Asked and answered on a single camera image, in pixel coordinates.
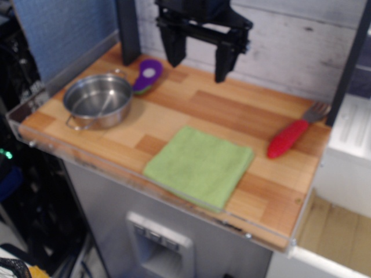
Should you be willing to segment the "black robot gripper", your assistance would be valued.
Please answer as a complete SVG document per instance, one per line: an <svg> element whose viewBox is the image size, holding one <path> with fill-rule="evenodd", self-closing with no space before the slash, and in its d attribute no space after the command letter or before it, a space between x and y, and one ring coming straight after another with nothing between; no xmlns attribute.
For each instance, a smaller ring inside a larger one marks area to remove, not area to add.
<svg viewBox="0 0 371 278"><path fill-rule="evenodd" d="M187 37L217 45L215 82L224 82L240 54L249 46L253 23L237 13L230 1L155 1L167 60L177 67L186 57Z"/></svg>

